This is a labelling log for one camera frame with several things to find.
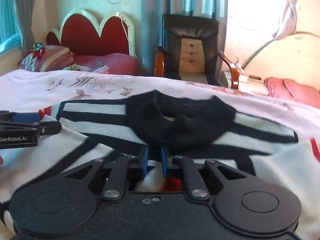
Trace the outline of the teal curtain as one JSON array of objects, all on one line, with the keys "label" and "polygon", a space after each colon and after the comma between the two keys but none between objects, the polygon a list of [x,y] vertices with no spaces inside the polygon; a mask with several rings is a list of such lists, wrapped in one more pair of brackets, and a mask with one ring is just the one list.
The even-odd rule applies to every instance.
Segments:
[{"label": "teal curtain", "polygon": [[142,0],[140,49],[142,66],[148,75],[154,73],[155,50],[163,44],[162,18],[178,14],[214,18],[218,21],[217,47],[225,49],[228,0]]}]

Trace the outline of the red heart-shaped headboard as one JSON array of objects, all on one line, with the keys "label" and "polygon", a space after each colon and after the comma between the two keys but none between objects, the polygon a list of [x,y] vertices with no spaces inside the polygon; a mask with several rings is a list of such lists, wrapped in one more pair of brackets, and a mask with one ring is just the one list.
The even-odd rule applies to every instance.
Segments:
[{"label": "red heart-shaped headboard", "polygon": [[118,11],[99,20],[87,10],[74,9],[60,27],[48,32],[46,44],[67,47],[75,55],[136,55],[133,22],[128,14]]}]

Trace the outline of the grey left curtain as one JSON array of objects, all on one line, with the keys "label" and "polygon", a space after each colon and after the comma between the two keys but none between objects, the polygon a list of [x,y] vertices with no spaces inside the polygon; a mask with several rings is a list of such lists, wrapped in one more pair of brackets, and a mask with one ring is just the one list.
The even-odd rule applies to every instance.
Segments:
[{"label": "grey left curtain", "polygon": [[15,0],[23,54],[25,54],[35,42],[31,29],[34,3],[35,0]]}]

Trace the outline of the cream arched headboard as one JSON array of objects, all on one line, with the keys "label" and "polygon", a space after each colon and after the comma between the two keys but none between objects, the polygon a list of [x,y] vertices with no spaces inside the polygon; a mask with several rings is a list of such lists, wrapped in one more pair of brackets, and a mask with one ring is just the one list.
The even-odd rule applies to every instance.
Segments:
[{"label": "cream arched headboard", "polygon": [[319,89],[319,36],[299,31],[272,41],[244,66],[248,75],[293,79]]}]

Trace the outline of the grey tied-back curtain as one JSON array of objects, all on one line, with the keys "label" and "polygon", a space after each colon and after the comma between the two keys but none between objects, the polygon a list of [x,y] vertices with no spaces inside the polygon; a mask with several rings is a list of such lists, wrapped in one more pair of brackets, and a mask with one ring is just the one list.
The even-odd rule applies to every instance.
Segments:
[{"label": "grey tied-back curtain", "polygon": [[297,0],[286,0],[285,9],[283,15],[280,18],[278,24],[278,30],[274,33],[274,40],[281,40],[287,36],[290,36],[296,32],[297,26]]}]

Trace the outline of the colourful folded clothes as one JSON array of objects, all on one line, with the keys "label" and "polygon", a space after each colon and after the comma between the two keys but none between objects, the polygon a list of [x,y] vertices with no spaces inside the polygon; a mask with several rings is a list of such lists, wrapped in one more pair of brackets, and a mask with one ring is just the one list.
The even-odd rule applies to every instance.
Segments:
[{"label": "colourful folded clothes", "polygon": [[96,61],[93,67],[82,66],[75,63],[63,68],[63,70],[90,72],[90,73],[99,73],[99,74],[108,74],[110,72],[110,68],[106,65],[103,65],[103,63],[100,61]]}]

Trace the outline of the pink pillow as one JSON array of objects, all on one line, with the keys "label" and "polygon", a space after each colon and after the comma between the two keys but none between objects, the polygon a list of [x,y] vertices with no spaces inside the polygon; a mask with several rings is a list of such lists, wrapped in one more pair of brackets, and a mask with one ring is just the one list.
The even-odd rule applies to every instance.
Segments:
[{"label": "pink pillow", "polygon": [[268,88],[268,96],[319,108],[319,90],[315,87],[276,77],[269,77],[264,84]]}]

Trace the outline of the bedside nightstand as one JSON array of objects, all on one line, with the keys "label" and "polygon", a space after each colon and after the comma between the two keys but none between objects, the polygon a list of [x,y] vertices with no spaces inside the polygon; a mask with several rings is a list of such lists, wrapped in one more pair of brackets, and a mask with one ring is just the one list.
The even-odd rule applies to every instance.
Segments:
[{"label": "bedside nightstand", "polygon": [[[231,73],[224,71],[221,77],[221,82],[224,86],[231,88]],[[248,94],[261,94],[268,96],[268,88],[261,81],[248,79],[247,82],[239,82],[238,91]]]}]

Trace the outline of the magenta pillow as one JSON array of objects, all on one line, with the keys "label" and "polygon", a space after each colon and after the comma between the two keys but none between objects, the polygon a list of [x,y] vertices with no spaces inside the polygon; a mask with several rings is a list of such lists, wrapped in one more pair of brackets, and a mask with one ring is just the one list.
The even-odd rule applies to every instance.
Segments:
[{"label": "magenta pillow", "polygon": [[93,67],[96,61],[110,68],[109,74],[114,75],[140,75],[141,69],[138,61],[130,56],[120,53],[113,53],[105,56],[74,56],[73,63],[82,66]]}]

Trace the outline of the striped knit children's sweater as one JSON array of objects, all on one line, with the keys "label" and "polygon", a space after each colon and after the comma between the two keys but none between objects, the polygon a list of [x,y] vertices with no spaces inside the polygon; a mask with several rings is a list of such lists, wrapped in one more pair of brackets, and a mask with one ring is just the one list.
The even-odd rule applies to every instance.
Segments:
[{"label": "striped knit children's sweater", "polygon": [[290,127],[156,90],[39,115],[60,133],[2,148],[1,221],[16,239],[319,239],[318,143]]}]

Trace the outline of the striped pillow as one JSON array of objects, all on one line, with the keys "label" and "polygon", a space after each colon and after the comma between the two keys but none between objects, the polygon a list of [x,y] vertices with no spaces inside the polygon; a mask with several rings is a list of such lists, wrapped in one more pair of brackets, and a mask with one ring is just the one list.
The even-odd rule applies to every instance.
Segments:
[{"label": "striped pillow", "polygon": [[19,69],[31,72],[49,72],[62,70],[72,65],[73,61],[74,54],[69,48],[45,45],[44,53],[40,57],[34,57],[33,52],[30,52],[17,65]]}]

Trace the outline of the floral white bed quilt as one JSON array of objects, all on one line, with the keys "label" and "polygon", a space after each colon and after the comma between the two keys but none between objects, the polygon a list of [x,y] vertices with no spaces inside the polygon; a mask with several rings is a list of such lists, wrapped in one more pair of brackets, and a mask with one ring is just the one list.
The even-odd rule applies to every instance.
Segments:
[{"label": "floral white bed quilt", "polygon": [[162,77],[18,69],[1,76],[1,109],[33,112],[66,100],[122,99],[157,90],[176,98],[218,96],[235,109],[294,129],[301,138],[319,139],[319,109],[233,89]]}]

